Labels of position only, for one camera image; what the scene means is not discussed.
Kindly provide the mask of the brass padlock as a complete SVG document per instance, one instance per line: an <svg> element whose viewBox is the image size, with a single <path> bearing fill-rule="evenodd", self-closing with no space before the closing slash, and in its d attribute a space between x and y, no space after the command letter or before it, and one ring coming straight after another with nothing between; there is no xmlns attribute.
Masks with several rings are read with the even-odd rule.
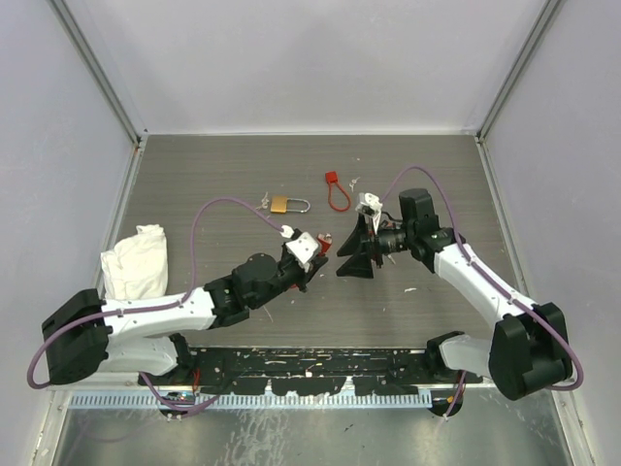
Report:
<svg viewBox="0 0 621 466"><path fill-rule="evenodd" d="M271 214L306 214L311 210L311 203L305 199L290 198L283 195L270 195L266 192L256 210L269 211Z"/></svg>

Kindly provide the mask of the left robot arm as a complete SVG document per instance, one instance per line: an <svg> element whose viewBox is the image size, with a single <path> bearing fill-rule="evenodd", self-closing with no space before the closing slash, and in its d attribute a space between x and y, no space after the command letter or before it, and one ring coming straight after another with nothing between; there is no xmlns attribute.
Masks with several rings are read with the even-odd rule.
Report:
<svg viewBox="0 0 621 466"><path fill-rule="evenodd" d="M327 261L323 253L307 265L288 251L280 259L256 253L190 293L144 300L104 300L96 289L83 289L42 324L49 384L104 373L146 373L186 383L194 361L183 332L229 327L291 288L304 292Z"/></svg>

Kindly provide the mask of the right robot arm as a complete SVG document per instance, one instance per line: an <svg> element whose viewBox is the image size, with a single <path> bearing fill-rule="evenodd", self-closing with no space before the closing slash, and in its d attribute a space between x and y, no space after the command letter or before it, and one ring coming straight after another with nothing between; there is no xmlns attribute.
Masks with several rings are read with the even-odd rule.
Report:
<svg viewBox="0 0 621 466"><path fill-rule="evenodd" d="M452 285L490 325L490 339L453 331L431 339L424 364L431 379L445 383L459 371L491 380L510 400L550 388L572 376L563 312L512 289L474 253L465 239L440 224L424 188L400 193L401 215L382 210L372 193L358 197L356 225L338 251L340 277L370 279L384 258L407 251Z"/></svg>

